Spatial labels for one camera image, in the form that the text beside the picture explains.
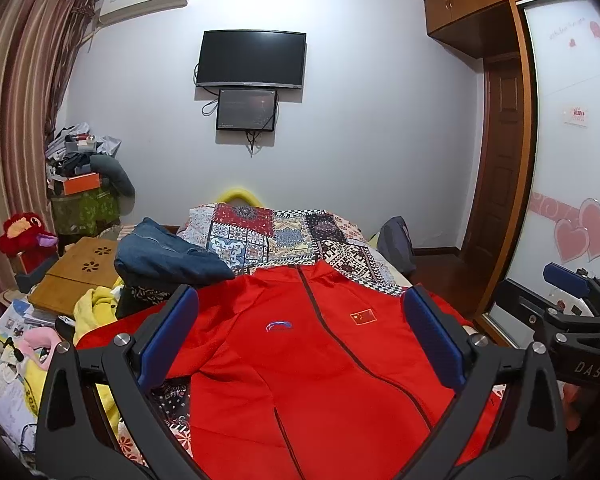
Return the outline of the red zip jacket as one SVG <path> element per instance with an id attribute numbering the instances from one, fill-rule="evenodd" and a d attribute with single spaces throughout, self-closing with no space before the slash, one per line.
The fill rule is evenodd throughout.
<path id="1" fill-rule="evenodd" d="M 450 405 L 402 301 L 324 262 L 198 292 L 151 403 L 213 479 L 391 479 Z"/>

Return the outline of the white heart wardrobe door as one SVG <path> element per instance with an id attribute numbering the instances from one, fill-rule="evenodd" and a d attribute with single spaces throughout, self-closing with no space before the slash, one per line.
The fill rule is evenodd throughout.
<path id="1" fill-rule="evenodd" d="M 507 275 L 570 314 L 585 303 L 547 284 L 558 263 L 600 278 L 600 14 L 588 0 L 518 4 L 534 68 L 535 155 Z"/>

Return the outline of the brown wooden door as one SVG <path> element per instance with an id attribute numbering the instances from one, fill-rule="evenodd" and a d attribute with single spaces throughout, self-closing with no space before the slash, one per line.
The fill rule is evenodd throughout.
<path id="1" fill-rule="evenodd" d="M 512 214 L 519 176 L 524 120 L 524 84 L 516 54 L 486 61 L 480 165 L 463 245 L 463 259 L 480 282 L 498 261 Z"/>

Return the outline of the pink plush toy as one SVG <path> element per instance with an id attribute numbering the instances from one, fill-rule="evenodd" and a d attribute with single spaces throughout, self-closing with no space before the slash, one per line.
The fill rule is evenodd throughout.
<path id="1" fill-rule="evenodd" d="M 24 356 L 32 360 L 38 368 L 41 370 L 48 370 L 54 356 L 55 348 L 61 341 L 62 339 L 59 337 L 56 330 L 42 326 L 26 330 L 21 337 L 15 340 L 15 345 L 16 348 Z M 35 351 L 38 349 L 46 349 L 48 351 L 44 361 L 41 361 L 36 356 Z"/>

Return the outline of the yellow garment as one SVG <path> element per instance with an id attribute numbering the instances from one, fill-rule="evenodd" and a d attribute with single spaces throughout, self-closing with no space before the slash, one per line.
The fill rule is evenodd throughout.
<path id="1" fill-rule="evenodd" d="M 89 289 L 83 294 L 73 308 L 73 335 L 71 337 L 66 336 L 66 339 L 71 340 L 76 348 L 80 349 L 101 346 L 102 343 L 98 342 L 95 337 L 90 336 L 90 333 L 93 330 L 99 330 L 117 322 L 118 300 L 120 299 L 122 289 L 122 281 L 117 280 L 115 288 L 98 286 Z M 35 416 L 38 416 L 38 410 L 40 409 L 44 382 L 51 357 L 48 356 L 40 364 L 33 356 L 30 356 L 24 369 L 24 379 L 26 380 L 24 388 L 28 396 L 29 408 Z M 97 391 L 110 426 L 114 430 L 114 435 L 117 436 L 120 413 L 116 404 L 114 404 L 111 391 L 107 386 L 102 385 L 97 387 Z"/>

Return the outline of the black patterned folded garment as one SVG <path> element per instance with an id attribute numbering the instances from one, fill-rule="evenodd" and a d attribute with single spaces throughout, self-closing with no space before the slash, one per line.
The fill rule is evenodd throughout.
<path id="1" fill-rule="evenodd" d="M 140 280 L 124 283 L 117 306 L 117 318 L 127 318 L 168 300 L 178 288 L 177 284 Z"/>

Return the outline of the grey blue bag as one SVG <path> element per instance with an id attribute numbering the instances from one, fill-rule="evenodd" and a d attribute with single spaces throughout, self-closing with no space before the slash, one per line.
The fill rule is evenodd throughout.
<path id="1" fill-rule="evenodd" d="M 410 232 L 401 216 L 392 217 L 380 228 L 377 250 L 404 278 L 409 278 L 416 271 Z"/>

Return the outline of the folded blue denim garment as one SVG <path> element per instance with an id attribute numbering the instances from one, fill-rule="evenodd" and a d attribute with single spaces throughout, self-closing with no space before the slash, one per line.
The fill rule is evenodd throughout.
<path id="1" fill-rule="evenodd" d="M 201 288 L 235 277 L 215 252 L 186 242 L 148 217 L 122 237 L 114 268 L 129 285 L 148 281 Z"/>

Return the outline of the red plush toy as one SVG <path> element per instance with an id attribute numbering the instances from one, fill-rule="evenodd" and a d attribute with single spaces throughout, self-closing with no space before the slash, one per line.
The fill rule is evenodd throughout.
<path id="1" fill-rule="evenodd" d="M 0 252 L 20 263 L 31 273 L 48 258 L 57 255 L 58 238 L 46 230 L 42 218 L 34 212 L 14 214 L 3 224 Z"/>

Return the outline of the green patterned cloth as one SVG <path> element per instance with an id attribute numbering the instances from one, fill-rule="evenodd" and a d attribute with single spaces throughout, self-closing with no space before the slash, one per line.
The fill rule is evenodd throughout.
<path id="1" fill-rule="evenodd" d="M 50 201 L 59 235 L 96 236 L 120 220 L 118 196 L 109 188 L 57 196 Z"/>

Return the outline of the patchwork patterned bedspread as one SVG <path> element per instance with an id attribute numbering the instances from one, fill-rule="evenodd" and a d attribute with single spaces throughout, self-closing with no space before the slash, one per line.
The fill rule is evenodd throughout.
<path id="1" fill-rule="evenodd" d="M 215 252 L 236 276 L 260 268 L 313 264 L 321 260 L 349 280 L 398 296 L 411 283 L 377 250 L 377 237 L 324 209 L 274 210 L 211 203 L 189 209 L 184 226 L 166 229 Z M 193 457 L 188 382 L 177 379 L 152 395 L 166 426 Z"/>

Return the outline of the wooden overhead cabinet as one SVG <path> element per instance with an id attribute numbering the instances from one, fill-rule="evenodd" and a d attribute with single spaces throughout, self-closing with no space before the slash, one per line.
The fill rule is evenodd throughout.
<path id="1" fill-rule="evenodd" d="M 519 49 L 515 0 L 425 0 L 427 34 L 472 58 Z"/>

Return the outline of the striped brown curtain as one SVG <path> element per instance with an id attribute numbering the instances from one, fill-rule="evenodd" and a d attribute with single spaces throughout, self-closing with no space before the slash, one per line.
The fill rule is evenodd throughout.
<path id="1" fill-rule="evenodd" d="M 44 152 L 96 1 L 0 2 L 0 235 L 20 212 L 50 221 Z M 0 252 L 0 292 L 12 284 Z"/>

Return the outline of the yellow bed rail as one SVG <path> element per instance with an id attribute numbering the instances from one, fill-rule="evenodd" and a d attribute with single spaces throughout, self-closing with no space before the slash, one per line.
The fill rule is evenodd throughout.
<path id="1" fill-rule="evenodd" d="M 262 207 L 262 202 L 253 193 L 245 188 L 229 188 L 216 200 L 217 203 L 243 204 L 250 207 Z"/>

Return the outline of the small black wall monitor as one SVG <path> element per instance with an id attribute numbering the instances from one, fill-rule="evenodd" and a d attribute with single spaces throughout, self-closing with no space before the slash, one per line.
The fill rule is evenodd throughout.
<path id="1" fill-rule="evenodd" d="M 227 131 L 273 131 L 277 115 L 277 91 L 221 89 L 216 109 L 216 128 Z"/>

